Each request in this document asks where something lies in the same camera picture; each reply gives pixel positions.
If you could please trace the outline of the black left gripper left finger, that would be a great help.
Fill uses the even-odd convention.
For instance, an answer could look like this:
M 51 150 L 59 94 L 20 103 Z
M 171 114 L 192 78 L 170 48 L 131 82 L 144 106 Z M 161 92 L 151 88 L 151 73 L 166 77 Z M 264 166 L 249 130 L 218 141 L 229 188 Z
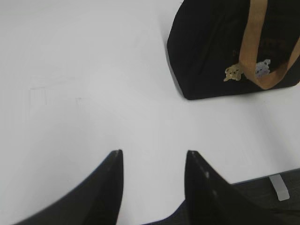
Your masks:
M 113 150 L 67 195 L 20 225 L 114 225 L 124 187 L 122 150 Z

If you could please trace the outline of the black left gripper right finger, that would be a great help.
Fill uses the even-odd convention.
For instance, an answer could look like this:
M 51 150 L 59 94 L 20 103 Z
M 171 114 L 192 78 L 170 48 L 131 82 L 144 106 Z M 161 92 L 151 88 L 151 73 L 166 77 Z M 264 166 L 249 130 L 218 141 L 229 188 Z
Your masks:
M 277 219 L 241 195 L 197 152 L 187 151 L 185 200 L 193 225 L 275 225 Z

